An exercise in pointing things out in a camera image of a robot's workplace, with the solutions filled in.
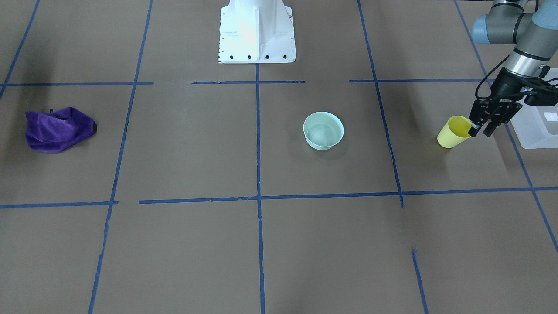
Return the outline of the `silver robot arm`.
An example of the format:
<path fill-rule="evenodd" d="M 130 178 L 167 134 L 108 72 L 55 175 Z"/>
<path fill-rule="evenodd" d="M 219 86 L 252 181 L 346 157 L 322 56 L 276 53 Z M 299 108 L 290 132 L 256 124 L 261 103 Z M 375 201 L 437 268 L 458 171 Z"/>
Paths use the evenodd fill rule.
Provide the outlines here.
<path fill-rule="evenodd" d="M 526 13 L 525 0 L 495 0 L 488 14 L 473 24 L 471 36 L 477 44 L 511 44 L 514 49 L 495 69 L 499 70 L 490 95 L 476 95 L 468 131 L 487 137 L 529 106 L 557 104 L 557 86 L 544 80 L 548 62 L 557 51 L 557 2 L 546 0 L 533 13 Z"/>

